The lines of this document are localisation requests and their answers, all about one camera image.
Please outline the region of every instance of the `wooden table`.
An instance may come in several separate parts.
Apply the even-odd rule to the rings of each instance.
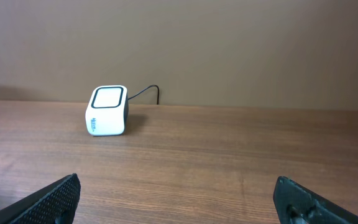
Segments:
[[[0,101],[0,209],[76,172],[75,223],[278,223],[280,175],[358,214],[358,112],[130,105],[92,137],[85,109]]]

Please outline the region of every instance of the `power cord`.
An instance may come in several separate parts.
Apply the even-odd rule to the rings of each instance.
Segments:
[[[159,105],[160,104],[160,88],[158,87],[158,85],[150,85],[147,88],[145,88],[144,90],[138,92],[136,95],[129,97],[128,100],[139,96],[139,94],[143,93],[144,91],[146,91],[147,89],[152,88],[152,87],[157,87],[157,105]]]

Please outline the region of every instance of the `white device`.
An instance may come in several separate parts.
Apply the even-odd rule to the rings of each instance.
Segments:
[[[93,136],[122,134],[128,117],[127,88],[99,86],[93,90],[85,112],[88,132]]]

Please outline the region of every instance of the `black plastic part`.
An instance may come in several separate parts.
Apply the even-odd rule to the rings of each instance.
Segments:
[[[273,201],[281,224],[300,217],[309,224],[358,223],[358,216],[288,179],[279,177]]]
[[[128,105],[128,94],[127,94],[125,97],[125,105],[124,105],[124,126],[127,123],[128,112],[129,112],[129,105]]]
[[[73,223],[81,185],[68,175],[0,211],[0,224]]]

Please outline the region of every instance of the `table surface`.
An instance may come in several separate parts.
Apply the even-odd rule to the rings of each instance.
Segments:
[[[358,215],[358,112],[130,105],[92,137],[85,109],[0,101],[0,209],[75,172],[75,223],[279,223],[285,175]]]

